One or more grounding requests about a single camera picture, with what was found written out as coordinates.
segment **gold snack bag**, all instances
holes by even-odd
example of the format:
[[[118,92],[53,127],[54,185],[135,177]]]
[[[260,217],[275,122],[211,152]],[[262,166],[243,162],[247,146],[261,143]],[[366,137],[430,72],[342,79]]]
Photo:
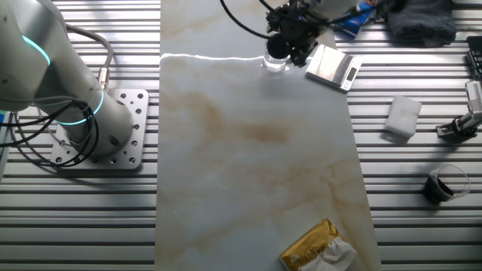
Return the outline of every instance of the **gold snack bag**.
[[[325,219],[281,253],[279,259],[287,270],[298,271],[315,260],[337,237],[346,242],[331,221]]]

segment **digital scale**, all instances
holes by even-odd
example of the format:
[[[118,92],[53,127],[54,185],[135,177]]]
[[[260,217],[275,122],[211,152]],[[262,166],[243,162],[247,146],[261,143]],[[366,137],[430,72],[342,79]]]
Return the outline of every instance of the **digital scale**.
[[[348,92],[362,61],[325,45],[320,45],[307,69],[307,76]]]

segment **dark cloth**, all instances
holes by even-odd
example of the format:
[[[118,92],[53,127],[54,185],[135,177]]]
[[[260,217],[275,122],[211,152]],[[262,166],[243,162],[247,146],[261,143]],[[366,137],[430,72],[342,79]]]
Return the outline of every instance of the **dark cloth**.
[[[407,0],[402,11],[389,12],[386,19],[398,40],[450,44],[457,33],[452,6],[451,0]]]

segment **white marble surface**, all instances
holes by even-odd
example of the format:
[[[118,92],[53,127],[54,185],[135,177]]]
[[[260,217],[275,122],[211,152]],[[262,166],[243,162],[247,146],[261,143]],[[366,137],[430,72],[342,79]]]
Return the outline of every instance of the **white marble surface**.
[[[227,4],[264,31],[258,1]],[[265,41],[218,1],[161,13],[156,270],[282,271],[323,218],[360,254],[349,270],[381,270],[346,97],[304,69],[266,71]]]

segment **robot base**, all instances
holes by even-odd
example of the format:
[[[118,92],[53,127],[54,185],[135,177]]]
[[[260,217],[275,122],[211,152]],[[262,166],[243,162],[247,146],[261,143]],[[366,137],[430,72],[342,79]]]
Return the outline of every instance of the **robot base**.
[[[146,90],[109,90],[109,95],[122,101],[129,109],[134,120],[133,133],[129,141],[117,152],[104,157],[93,157],[69,170],[135,170],[142,164],[142,149],[149,106],[149,94]],[[58,126],[56,136],[68,142],[65,130]],[[56,142],[53,145],[51,160],[61,163],[73,158],[78,152],[73,148]]]

